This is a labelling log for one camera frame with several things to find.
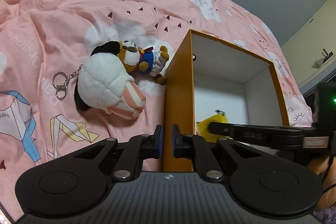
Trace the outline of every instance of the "origami crane print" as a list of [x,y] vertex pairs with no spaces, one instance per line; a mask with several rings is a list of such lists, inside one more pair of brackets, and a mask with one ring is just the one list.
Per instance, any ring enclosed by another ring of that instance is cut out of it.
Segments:
[[0,133],[13,136],[22,142],[24,151],[37,162],[41,157],[34,145],[32,134],[36,122],[32,108],[17,91],[0,92]]
[[69,138],[76,142],[85,140],[89,143],[92,143],[99,137],[98,134],[88,132],[84,123],[71,122],[67,120],[62,114],[57,115],[50,120],[50,132],[52,151],[48,151],[48,155],[53,159],[58,157],[57,142],[60,132],[64,132],[68,135]]

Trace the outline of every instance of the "pink duvet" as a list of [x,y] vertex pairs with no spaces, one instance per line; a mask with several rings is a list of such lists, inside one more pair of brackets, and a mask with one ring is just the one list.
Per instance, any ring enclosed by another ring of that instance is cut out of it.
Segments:
[[[22,215],[14,186],[27,169],[110,136],[125,142],[151,134],[163,122],[164,88],[148,78],[137,77],[145,109],[127,121],[97,109],[79,113],[75,80],[59,101],[53,75],[71,74],[108,40],[166,45],[172,57],[189,29],[272,60],[291,125],[310,125],[311,111],[272,32],[231,0],[0,0],[0,202],[14,220]],[[160,162],[147,160],[145,169],[159,170]],[[1,212],[0,223],[9,224]]]

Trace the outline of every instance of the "small object on shelf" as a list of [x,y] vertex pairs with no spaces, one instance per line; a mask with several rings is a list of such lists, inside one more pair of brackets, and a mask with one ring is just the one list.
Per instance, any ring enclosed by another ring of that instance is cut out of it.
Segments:
[[327,62],[330,57],[332,57],[334,55],[333,52],[327,53],[327,51],[325,49],[323,49],[323,51],[325,52],[326,56],[324,58],[320,58],[320,59],[318,59],[314,62],[314,64],[317,66],[318,69],[321,68],[322,65],[325,62]]
[[197,134],[201,135],[207,142],[215,143],[218,138],[223,137],[222,135],[215,135],[209,132],[209,124],[211,122],[228,123],[225,112],[216,110],[216,113],[217,114],[211,116],[210,118],[197,122]]
[[323,59],[323,63],[327,62],[327,60],[332,57],[333,52],[327,53],[327,51],[325,49],[323,49],[323,51],[325,52],[325,54],[327,55],[324,59]]
[[321,66],[323,64],[323,60],[324,60],[324,58],[320,58],[320,59],[318,59],[314,62],[314,64],[317,66],[318,69],[321,68]]

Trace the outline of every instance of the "white label sticker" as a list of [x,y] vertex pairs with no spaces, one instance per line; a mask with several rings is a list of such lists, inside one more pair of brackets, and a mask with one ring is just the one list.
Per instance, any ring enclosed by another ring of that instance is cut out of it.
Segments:
[[306,137],[303,139],[303,148],[327,148],[329,137]]

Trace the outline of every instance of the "keychain clasp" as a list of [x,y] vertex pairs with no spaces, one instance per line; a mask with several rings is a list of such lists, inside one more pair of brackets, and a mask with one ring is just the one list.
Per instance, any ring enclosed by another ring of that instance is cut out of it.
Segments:
[[[62,76],[65,77],[65,81],[64,81],[64,83],[61,84],[61,85],[56,85],[56,84],[54,83],[54,80],[55,80],[56,76],[58,76],[58,75],[62,75]],[[53,79],[52,79],[52,85],[53,85],[54,88],[56,89],[56,98],[57,98],[58,100],[62,101],[62,100],[67,96],[67,88],[68,88],[68,84],[69,84],[69,77],[68,77],[68,75],[67,75],[65,72],[63,72],[63,71],[59,71],[59,72],[55,73],[55,75],[54,75],[54,77],[53,77]],[[63,91],[63,92],[64,92],[64,96],[63,96],[63,97],[58,96],[58,92],[60,92],[60,91]]]

